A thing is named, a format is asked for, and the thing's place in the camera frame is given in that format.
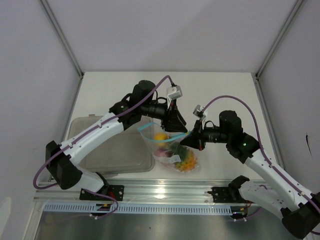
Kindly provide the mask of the orange toy pineapple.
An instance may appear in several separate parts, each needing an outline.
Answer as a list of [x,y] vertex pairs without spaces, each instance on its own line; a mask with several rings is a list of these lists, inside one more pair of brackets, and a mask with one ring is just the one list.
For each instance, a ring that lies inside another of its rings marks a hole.
[[186,173],[197,167],[198,159],[195,153],[188,147],[181,145],[179,142],[173,142],[169,146],[169,149],[173,155],[180,157],[180,162],[173,163],[176,170]]

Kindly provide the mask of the purple toy onion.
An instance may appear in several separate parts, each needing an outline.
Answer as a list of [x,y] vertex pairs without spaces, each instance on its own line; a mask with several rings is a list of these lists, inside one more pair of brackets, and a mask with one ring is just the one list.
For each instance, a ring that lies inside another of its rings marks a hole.
[[159,158],[170,158],[173,153],[171,150],[169,149],[165,149],[165,148],[158,148],[155,152],[154,152],[154,155],[156,157],[159,157]]

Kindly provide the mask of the yellow toy lemon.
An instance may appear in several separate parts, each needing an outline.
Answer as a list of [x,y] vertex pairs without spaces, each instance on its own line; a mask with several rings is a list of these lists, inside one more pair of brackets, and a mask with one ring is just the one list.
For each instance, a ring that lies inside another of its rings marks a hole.
[[157,132],[154,136],[153,136],[153,140],[155,141],[156,144],[165,144],[166,140],[168,139],[168,135],[164,132]]

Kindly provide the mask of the clear zip top bag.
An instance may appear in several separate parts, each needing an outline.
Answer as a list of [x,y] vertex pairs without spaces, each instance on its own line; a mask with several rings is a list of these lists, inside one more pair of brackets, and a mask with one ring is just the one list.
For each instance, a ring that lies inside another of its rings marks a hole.
[[168,169],[180,173],[194,172],[200,167],[197,155],[180,142],[191,132],[166,132],[155,122],[139,127],[138,132],[144,140],[153,158]]

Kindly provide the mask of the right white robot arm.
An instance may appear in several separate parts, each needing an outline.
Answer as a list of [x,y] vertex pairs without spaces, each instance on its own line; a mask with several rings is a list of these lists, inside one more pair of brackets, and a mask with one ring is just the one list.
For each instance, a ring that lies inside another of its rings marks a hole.
[[259,141],[244,132],[235,111],[222,111],[219,125],[210,127],[205,124],[204,111],[196,108],[193,113],[198,120],[181,145],[202,151],[206,143],[225,144],[231,156],[255,171],[270,186],[267,189],[239,176],[229,184],[228,196],[232,201],[244,199],[258,204],[279,218],[298,239],[314,231],[320,223],[319,193],[313,193],[272,162]]

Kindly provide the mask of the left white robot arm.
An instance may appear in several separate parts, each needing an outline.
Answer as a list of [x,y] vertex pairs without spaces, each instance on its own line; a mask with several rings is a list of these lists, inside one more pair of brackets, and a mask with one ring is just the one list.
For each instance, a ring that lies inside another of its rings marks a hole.
[[76,136],[57,144],[51,141],[45,148],[46,169],[62,190],[74,186],[89,190],[97,200],[108,196],[106,180],[98,173],[80,167],[80,162],[106,140],[116,136],[143,116],[160,120],[165,132],[187,132],[186,121],[178,110],[177,99],[182,97],[180,86],[172,83],[164,103],[153,96],[159,84],[141,80],[131,93],[115,103],[102,118]]

